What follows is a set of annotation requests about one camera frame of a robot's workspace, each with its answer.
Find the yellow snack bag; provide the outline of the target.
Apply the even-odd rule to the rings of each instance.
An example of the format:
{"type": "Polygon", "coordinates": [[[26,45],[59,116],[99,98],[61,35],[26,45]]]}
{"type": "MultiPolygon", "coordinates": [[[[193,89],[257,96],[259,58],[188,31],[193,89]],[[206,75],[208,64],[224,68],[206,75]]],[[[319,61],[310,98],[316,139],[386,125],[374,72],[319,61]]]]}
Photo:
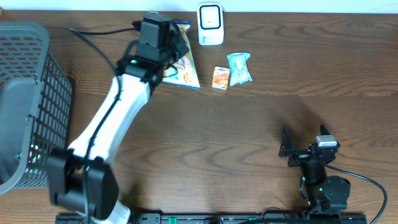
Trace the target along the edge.
{"type": "Polygon", "coordinates": [[[180,29],[180,35],[184,39],[186,46],[189,48],[189,52],[182,58],[178,59],[172,67],[164,71],[162,82],[199,90],[200,83],[195,68],[190,42],[187,37],[187,32],[190,29],[192,22],[183,20],[176,20],[175,22],[180,29]]]}

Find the orange small box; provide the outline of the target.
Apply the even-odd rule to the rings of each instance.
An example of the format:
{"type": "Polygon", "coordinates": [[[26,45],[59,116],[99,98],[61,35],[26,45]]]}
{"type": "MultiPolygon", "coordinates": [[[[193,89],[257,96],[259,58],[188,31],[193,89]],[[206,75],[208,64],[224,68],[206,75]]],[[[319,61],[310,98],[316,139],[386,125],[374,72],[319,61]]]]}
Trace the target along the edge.
{"type": "Polygon", "coordinates": [[[213,71],[212,88],[227,90],[230,69],[225,67],[215,67],[213,71]]]}

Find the teal snack packet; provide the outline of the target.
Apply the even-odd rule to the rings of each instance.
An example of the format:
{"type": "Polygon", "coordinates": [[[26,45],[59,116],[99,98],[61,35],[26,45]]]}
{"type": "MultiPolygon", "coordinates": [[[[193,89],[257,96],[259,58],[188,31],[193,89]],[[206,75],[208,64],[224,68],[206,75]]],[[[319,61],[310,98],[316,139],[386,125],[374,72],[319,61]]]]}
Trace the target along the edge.
{"type": "Polygon", "coordinates": [[[251,54],[247,52],[236,52],[227,55],[230,68],[230,86],[252,81],[252,77],[246,63],[250,57],[251,54]]]}

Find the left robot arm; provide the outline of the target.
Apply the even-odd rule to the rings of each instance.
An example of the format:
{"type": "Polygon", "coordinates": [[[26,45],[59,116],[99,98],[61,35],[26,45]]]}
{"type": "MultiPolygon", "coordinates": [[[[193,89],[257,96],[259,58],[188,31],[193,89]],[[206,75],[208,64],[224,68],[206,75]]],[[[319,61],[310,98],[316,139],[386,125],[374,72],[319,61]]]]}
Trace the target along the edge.
{"type": "Polygon", "coordinates": [[[112,171],[119,145],[164,71],[190,51],[169,16],[146,12],[132,24],[139,39],[110,65],[114,77],[99,110],[67,149],[50,151],[45,165],[50,201],[79,214],[75,223],[128,223],[131,211],[118,199],[112,171]]]}

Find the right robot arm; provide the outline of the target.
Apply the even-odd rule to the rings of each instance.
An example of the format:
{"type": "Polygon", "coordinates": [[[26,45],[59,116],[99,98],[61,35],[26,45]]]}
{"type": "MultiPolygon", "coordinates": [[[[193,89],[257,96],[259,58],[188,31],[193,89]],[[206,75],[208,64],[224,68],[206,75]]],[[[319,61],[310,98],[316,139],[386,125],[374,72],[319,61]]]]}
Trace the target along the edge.
{"type": "Polygon", "coordinates": [[[301,169],[300,193],[308,200],[312,212],[342,212],[348,207],[350,182],[326,173],[326,165],[336,159],[339,148],[325,125],[320,126],[320,135],[307,149],[295,149],[288,130],[282,130],[279,157],[286,158],[289,167],[301,169]]]}

